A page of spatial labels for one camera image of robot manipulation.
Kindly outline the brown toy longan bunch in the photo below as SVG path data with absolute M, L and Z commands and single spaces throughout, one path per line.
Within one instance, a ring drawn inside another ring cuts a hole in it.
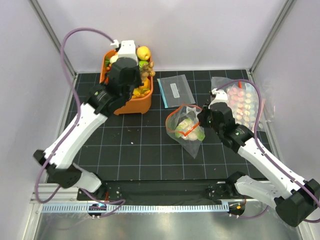
M 154 77 L 156 75 L 153 67 L 153 61 L 141 60 L 139 62 L 140 76 L 143 82 L 146 81 L 148 77 Z

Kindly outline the toy cauliflower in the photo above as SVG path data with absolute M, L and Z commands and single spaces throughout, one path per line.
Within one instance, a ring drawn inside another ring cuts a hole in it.
M 190 118 L 185 118 L 175 128 L 174 135 L 176 138 L 182 138 L 186 141 L 203 141 L 205 138 L 205 131 L 199 126 L 198 122 L 195 122 Z

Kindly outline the orange zipper clear bag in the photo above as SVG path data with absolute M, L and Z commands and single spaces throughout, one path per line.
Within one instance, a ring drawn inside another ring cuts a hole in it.
M 166 132 L 178 142 L 194 159 L 205 139 L 205 130 L 200 126 L 198 114 L 202 108 L 193 104 L 182 104 L 165 120 Z

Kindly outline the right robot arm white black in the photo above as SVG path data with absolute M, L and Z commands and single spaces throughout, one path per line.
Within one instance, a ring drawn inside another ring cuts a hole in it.
M 305 180 L 286 167 L 268 151 L 251 130 L 235 122 L 225 102 L 205 104 L 197 116 L 200 126 L 215 131 L 224 146 L 248 160 L 269 183 L 252 179 L 242 172 L 226 180 L 225 192 L 230 198 L 244 195 L 274 209 L 289 226 L 310 223 L 308 217 L 320 206 L 320 184 Z

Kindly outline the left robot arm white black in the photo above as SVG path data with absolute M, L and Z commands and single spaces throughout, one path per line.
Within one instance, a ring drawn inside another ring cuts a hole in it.
M 34 158 L 45 166 L 48 176 L 62 188 L 84 189 L 94 200 L 106 195 L 102 180 L 93 172 L 79 168 L 74 158 L 94 131 L 132 97 L 142 85 L 136 59 L 119 57 L 108 74 L 108 82 L 95 85 L 78 107 L 78 113 L 58 139 Z

